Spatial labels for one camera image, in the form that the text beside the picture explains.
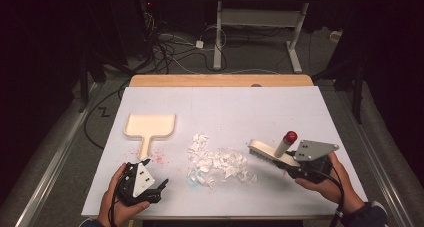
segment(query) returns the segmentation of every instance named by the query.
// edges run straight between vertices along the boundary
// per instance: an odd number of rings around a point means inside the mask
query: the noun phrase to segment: hand
[[[328,158],[333,164],[334,169],[336,169],[337,173],[339,174],[340,181],[343,186],[345,194],[343,212],[345,214],[353,213],[356,210],[360,209],[362,206],[364,206],[364,202],[361,200],[361,198],[359,198],[359,196],[353,189],[349,179],[349,175],[346,172],[346,169],[344,168],[342,163],[340,163],[337,159],[336,154],[332,152],[328,154]],[[333,169],[331,170],[330,176],[337,181],[339,180]],[[334,203],[338,204],[340,202],[340,190],[331,180],[326,179],[319,184],[315,184],[302,178],[296,178],[295,182],[305,189],[319,192],[324,198]]]
[[[115,172],[112,179],[109,183],[109,188],[106,190],[105,194],[102,198],[102,203],[100,206],[100,212],[97,220],[105,227],[110,227],[109,223],[109,209],[112,203],[113,192],[115,191],[115,186],[118,184],[119,177],[122,176],[125,170],[125,163],[119,167],[119,169]],[[115,224],[117,226],[122,225],[126,220],[131,218],[132,216],[142,212],[150,206],[150,203],[147,201],[138,203],[133,206],[125,206],[121,201],[118,201],[115,204]]]

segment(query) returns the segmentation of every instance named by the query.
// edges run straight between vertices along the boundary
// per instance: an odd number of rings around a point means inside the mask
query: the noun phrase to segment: table
[[[294,27],[293,38],[290,41],[286,41],[286,48],[293,71],[302,73],[302,67],[300,66],[295,47],[308,6],[309,3],[303,3],[299,11],[228,9],[222,7],[222,1],[218,1],[213,68],[221,69],[222,25]]]
[[[261,110],[259,114],[254,113],[257,110]],[[249,138],[275,145],[281,140],[281,134],[285,134],[281,130],[287,128],[296,130],[300,138],[307,136],[305,139],[338,144],[337,155],[350,174],[355,190],[366,200],[319,89],[312,86],[309,77],[146,75],[134,76],[125,90],[82,215],[95,217],[110,176],[122,162],[137,161],[140,141],[124,135],[126,116],[129,113],[168,112],[177,116],[174,133],[165,141],[153,143],[152,161],[147,167],[158,182],[165,178],[170,181],[162,192],[161,202],[136,218],[310,219],[331,216],[335,204],[316,192],[300,188],[272,164],[248,154],[246,142]],[[186,153],[196,131],[209,135],[209,151],[231,149],[246,156],[248,170],[257,174],[258,181],[228,179],[222,182],[220,174],[215,173],[213,188],[190,182],[187,175],[192,163]]]

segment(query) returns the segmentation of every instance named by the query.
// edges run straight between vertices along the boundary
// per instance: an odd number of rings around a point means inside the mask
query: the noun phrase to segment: red cap
[[[284,139],[290,144],[293,144],[297,140],[297,134],[294,131],[289,131],[286,136],[284,136]]]

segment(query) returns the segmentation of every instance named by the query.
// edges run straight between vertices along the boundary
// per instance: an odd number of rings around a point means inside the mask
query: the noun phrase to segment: white tabletop
[[[334,143],[359,196],[366,195],[337,133],[318,87],[128,87],[125,90],[82,215],[94,217],[111,176],[123,162],[138,161],[140,140],[124,134],[129,114],[176,114],[173,134],[153,141],[147,169],[157,184],[169,178],[162,200],[137,216],[141,219],[306,219],[333,215],[336,205],[305,190],[283,170],[250,155],[257,139],[277,146],[289,130],[299,139]],[[212,188],[191,181],[188,149],[196,133],[209,136],[208,151],[231,149],[248,159],[242,182],[213,173]]]

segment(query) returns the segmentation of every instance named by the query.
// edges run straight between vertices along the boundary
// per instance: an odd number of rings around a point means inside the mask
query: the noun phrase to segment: person's hand
[[[109,188],[106,190],[105,194],[102,198],[102,203],[100,206],[100,212],[97,220],[105,227],[110,227],[109,223],[109,209],[112,203],[113,192],[115,190],[115,186],[118,183],[119,177],[122,176],[125,170],[125,163],[119,167],[119,169],[115,172],[112,179],[109,183]],[[125,206],[121,201],[118,201],[115,204],[115,224],[116,226],[122,225],[126,220],[131,218],[132,216],[140,213],[141,211],[147,209],[150,206],[150,203],[147,201],[138,203],[133,206]]]
[[[353,213],[364,206],[364,202],[354,191],[352,184],[350,183],[349,175],[347,174],[346,169],[342,163],[340,163],[337,159],[336,154],[332,152],[328,154],[328,158],[333,164],[334,169],[337,170],[341,184],[343,186],[345,194],[343,212],[345,214]],[[337,181],[339,180],[333,169],[331,170],[330,176]],[[326,179],[319,184],[315,184],[302,178],[296,178],[295,182],[305,189],[319,192],[324,198],[334,203],[338,204],[340,202],[340,190],[331,180]]]

